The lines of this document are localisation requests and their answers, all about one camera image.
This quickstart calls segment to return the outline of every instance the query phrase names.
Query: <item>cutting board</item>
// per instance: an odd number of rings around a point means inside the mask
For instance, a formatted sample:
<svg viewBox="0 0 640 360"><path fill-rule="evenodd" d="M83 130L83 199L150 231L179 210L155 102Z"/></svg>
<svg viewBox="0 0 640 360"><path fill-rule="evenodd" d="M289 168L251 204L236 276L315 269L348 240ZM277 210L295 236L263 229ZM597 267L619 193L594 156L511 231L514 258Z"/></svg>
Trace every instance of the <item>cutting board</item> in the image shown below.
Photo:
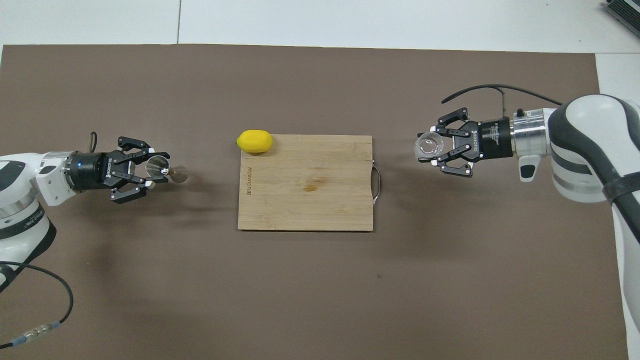
<svg viewBox="0 0 640 360"><path fill-rule="evenodd" d="M238 229L373 230L371 136L272 135L242 152Z"/></svg>

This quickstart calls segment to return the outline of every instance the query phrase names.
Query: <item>cable connector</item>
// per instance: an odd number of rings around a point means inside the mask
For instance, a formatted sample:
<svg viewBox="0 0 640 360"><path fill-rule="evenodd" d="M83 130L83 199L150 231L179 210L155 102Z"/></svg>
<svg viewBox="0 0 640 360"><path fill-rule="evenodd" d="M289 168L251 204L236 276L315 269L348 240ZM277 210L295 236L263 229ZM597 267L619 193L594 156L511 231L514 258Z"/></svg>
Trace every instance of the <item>cable connector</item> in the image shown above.
<svg viewBox="0 0 640 360"><path fill-rule="evenodd" d="M60 326L60 322L53 322L53 323L48 323L45 325L40 325L38 327L35 327L34 329L26 331L22 335L11 340L11 346L16 347L24 343L30 343L33 340L39 339L45 336L46 334L49 334L53 329L59 326Z"/></svg>

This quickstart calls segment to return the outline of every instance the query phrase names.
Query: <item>black strap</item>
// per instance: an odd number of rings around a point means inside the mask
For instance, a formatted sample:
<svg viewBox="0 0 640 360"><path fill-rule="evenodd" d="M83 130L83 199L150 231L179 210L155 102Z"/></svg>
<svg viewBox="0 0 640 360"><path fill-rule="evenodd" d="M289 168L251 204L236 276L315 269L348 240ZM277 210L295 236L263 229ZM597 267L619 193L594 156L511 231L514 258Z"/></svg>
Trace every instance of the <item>black strap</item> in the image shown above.
<svg viewBox="0 0 640 360"><path fill-rule="evenodd" d="M602 193L609 202L613 202L620 195L640 190L640 171L623 177L618 177L604 184Z"/></svg>
<svg viewBox="0 0 640 360"><path fill-rule="evenodd" d="M569 161L563 158L562 156L556 154L556 152L553 149L551 149L551 157L558 165L560 165L560 167L563 167L571 172L577 172L578 174L591 175L591 170L589 170L589 167L587 165L576 164L572 161Z"/></svg>

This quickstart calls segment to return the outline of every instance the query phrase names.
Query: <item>lemon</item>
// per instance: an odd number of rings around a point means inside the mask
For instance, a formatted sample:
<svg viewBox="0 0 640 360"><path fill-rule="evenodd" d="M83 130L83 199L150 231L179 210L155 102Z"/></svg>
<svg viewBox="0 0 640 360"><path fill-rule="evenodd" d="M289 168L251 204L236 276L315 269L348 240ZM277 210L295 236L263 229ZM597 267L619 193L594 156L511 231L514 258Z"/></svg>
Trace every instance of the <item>lemon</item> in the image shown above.
<svg viewBox="0 0 640 360"><path fill-rule="evenodd" d="M236 144L246 152L265 152L273 145L273 137L265 130L246 130L238 136Z"/></svg>

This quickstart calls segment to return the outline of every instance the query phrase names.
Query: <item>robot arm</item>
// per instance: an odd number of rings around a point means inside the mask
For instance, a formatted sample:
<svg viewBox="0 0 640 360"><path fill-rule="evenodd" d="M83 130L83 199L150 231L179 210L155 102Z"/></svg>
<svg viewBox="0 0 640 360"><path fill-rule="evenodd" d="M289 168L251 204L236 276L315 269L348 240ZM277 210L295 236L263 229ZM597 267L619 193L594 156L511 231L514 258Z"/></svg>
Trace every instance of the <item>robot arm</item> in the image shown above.
<svg viewBox="0 0 640 360"><path fill-rule="evenodd" d="M608 95L588 95L558 109L519 109L513 120L471 121L466 108L438 119L419 134L414 153L446 174L471 177L478 161L518 157L520 179L532 181L540 159L552 157L553 182L563 196L579 202L611 203L616 241L623 244L622 291L640 330L640 108ZM456 130L446 126L462 121ZM442 137L453 139L444 153ZM462 158L467 164L451 167Z"/></svg>
<svg viewBox="0 0 640 360"><path fill-rule="evenodd" d="M85 190L110 189L116 203L138 199L156 183L173 174L166 152L156 152L146 142L124 136L118 150L80 153L16 154L0 157L0 260L29 263L49 248L56 228L47 218L38 193L49 206L57 206ZM126 153L137 149L137 152ZM135 175L135 165L147 162L147 177ZM186 176L178 178L182 182ZM121 191L127 184L130 190ZM0 265L0 291L22 267Z"/></svg>

